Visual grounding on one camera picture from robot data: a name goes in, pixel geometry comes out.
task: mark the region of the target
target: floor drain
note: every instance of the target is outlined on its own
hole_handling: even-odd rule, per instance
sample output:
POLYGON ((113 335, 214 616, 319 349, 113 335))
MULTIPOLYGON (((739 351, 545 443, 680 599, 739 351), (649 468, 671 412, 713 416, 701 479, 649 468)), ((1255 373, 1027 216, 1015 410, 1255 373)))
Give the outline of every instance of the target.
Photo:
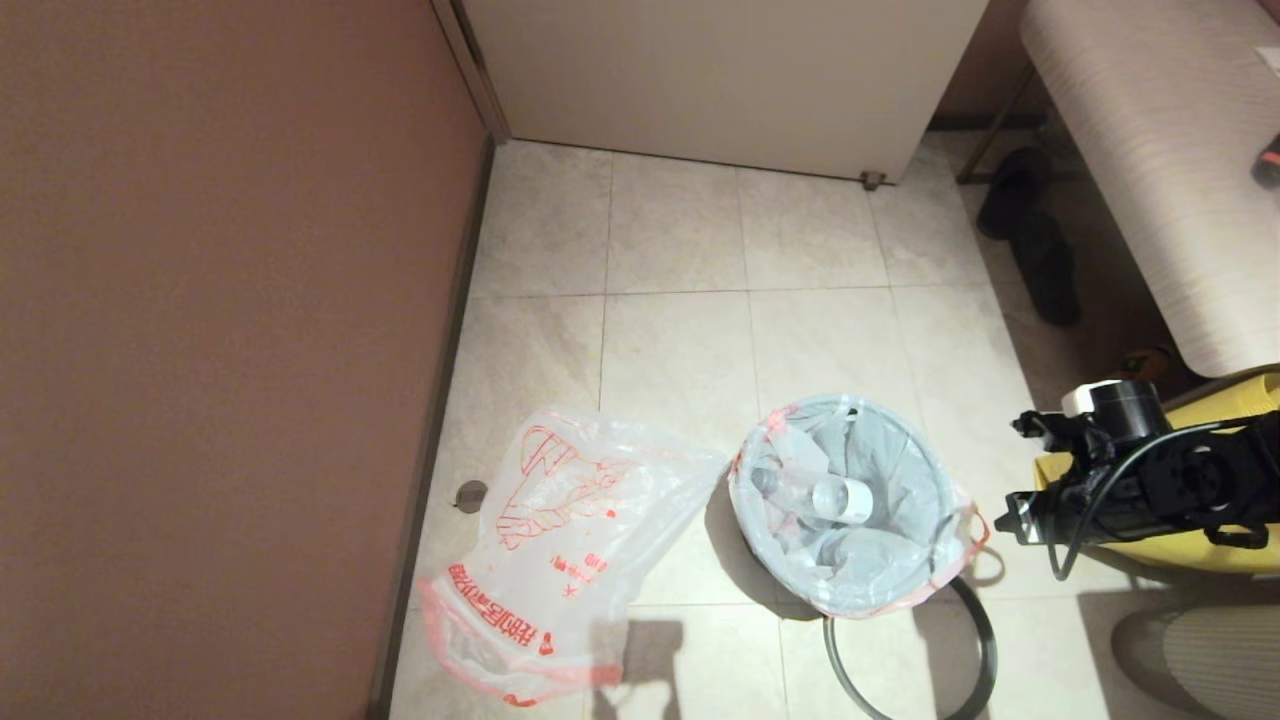
POLYGON ((471 515, 480 510, 480 505, 484 502, 484 496, 488 492, 489 488, 480 480, 467 480, 458 488, 458 495, 453 500, 453 506, 467 515, 471 515))

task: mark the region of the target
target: metal frame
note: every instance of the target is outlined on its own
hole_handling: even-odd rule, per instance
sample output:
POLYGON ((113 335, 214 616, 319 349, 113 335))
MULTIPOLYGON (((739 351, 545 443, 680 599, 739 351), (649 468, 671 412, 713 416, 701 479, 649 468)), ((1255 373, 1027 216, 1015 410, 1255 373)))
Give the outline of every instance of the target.
POLYGON ((506 143, 511 140, 511 126, 498 102, 498 94, 494 92, 493 83, 489 81, 489 72, 484 67, 484 55, 480 54, 480 45, 471 31, 471 23, 467 20, 461 1, 431 0, 431 8, 435 9, 435 17, 440 20, 444 37, 449 41, 449 49, 453 50, 453 58, 458 63, 458 70, 462 72, 462 79, 467 83, 480 119, 489 128, 494 142, 506 143))
POLYGON ((996 113, 996 117, 991 120, 991 127, 982 136, 978 146, 973 149, 969 154, 969 159, 965 160, 964 168, 960 168, 960 173, 956 174, 956 184, 979 184, 991 182, 991 173, 974 173, 974 168, 982 160, 982 156, 987 154, 987 149, 991 147, 991 142, 996 140, 996 133, 1005 124, 1005 118, 1012 111, 1018 101, 1021 100, 1023 94, 1027 92, 1027 86, 1030 85, 1032 78, 1036 77, 1036 65, 1027 63, 1023 72, 1018 76, 1018 81, 1014 83, 1014 90, 1010 92, 1009 99, 996 113))

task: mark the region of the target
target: cabinet door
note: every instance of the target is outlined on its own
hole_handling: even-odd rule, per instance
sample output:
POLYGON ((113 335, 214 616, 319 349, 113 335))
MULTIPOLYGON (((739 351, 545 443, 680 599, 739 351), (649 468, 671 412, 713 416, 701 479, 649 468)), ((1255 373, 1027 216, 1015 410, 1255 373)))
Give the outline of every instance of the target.
POLYGON ((515 137, 902 173, 986 0, 462 0, 515 137))

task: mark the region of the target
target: black cable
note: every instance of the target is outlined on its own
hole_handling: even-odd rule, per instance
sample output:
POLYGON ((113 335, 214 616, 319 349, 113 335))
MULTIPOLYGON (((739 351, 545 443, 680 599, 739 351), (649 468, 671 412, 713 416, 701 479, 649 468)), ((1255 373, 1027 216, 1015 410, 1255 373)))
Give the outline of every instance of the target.
MULTIPOLYGON (((1114 470, 1111 470, 1111 473, 1107 474, 1106 479, 1098 484, 1098 491, 1089 498, 1089 503, 1084 506, 1084 512, 1080 514, 1080 519, 1075 523, 1075 530, 1071 533, 1071 542, 1066 546, 1066 556, 1064 557, 1061 566, 1059 566, 1057 562, 1056 538, 1053 537, 1056 511, 1050 512, 1048 521, 1044 523, 1042 534, 1044 536, 1044 547, 1048 548, 1048 565, 1053 569, 1053 577, 1059 580, 1065 580, 1070 577, 1071 568, 1075 565, 1075 557, 1080 553, 1080 546, 1084 544, 1084 529, 1093 524, 1093 519, 1098 515, 1098 509, 1102 507, 1102 501, 1106 500, 1107 493, 1111 492, 1111 488, 1120 482, 1120 478, 1129 471, 1129 468, 1132 468, 1139 457, 1171 439, 1178 439, 1180 437, 1201 432, 1238 428, 1248 425, 1258 418, 1261 418, 1261 415, 1236 418, 1233 420, 1219 420, 1215 423, 1204 423, 1202 425, 1192 425, 1189 428, 1179 428, 1139 445, 1137 450, 1130 452, 1124 460, 1120 461, 1119 465, 1115 466, 1114 470)), ((1056 493, 1053 495, 1053 502, 1057 502, 1056 493)))
MULTIPOLYGON (((965 609, 969 610, 973 625, 978 629, 982 660, 978 665, 978 682, 974 684, 973 692, 969 693, 969 700, 964 701, 960 710, 947 715, 947 720, 973 720, 987 707, 991 691, 996 688, 996 632, 991 628, 991 619, 987 618, 987 611, 982 607, 982 601, 978 600, 973 589, 959 577, 950 584, 951 589, 960 596, 965 609)), ((827 644, 827 659, 831 660, 831 669, 836 671, 836 679, 840 680, 840 685, 845 688, 849 697, 854 698, 858 707, 873 720, 892 720, 888 715, 876 710, 849 679, 849 673, 845 671, 845 665, 840 661, 840 651, 836 650, 836 619, 831 615, 822 620, 822 638, 827 644)))

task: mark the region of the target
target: baseboard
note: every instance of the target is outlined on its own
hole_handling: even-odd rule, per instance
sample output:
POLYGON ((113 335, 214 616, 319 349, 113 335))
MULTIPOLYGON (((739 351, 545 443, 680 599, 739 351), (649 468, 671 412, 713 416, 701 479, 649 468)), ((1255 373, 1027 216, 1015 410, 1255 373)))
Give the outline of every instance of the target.
POLYGON ((396 569, 392 616, 387 624, 381 642, 381 653, 374 675, 374 687, 366 717, 387 720, 392 710, 392 691, 396 685, 396 667, 399 662, 401 638, 404 634, 404 616, 408 612, 410 596, 413 592, 413 568, 417 564, 417 546, 422 537, 422 524, 426 518, 426 498, 431 489, 431 470, 440 448, 440 429, 444 427, 444 407, 449 398, 449 384, 453 380, 453 365, 458 355, 458 341, 462 337, 462 316, 467 309, 467 293, 471 290, 471 270, 475 268, 476 249, 480 245, 480 222, 484 218, 485 201, 489 196, 489 176, 493 172, 494 141, 485 138, 484 158, 480 177, 471 195, 471 211, 467 217, 466 238, 458 266, 453 278, 453 297, 449 300, 449 334, 444 342, 444 352, 436 368, 435 392, 428 409, 424 428, 422 465, 419 482, 410 497, 406 511, 407 529, 402 532, 406 546, 401 548, 401 564, 396 569))
MULTIPOLYGON (((957 129, 987 129, 991 127, 991 122, 995 120, 995 115, 955 115, 955 117, 934 117, 929 120, 929 132, 946 132, 957 129)), ((1001 129, 1034 129, 1044 122, 1043 113, 1032 113, 1025 115, 1009 115, 1005 118, 1005 123, 1001 129)))

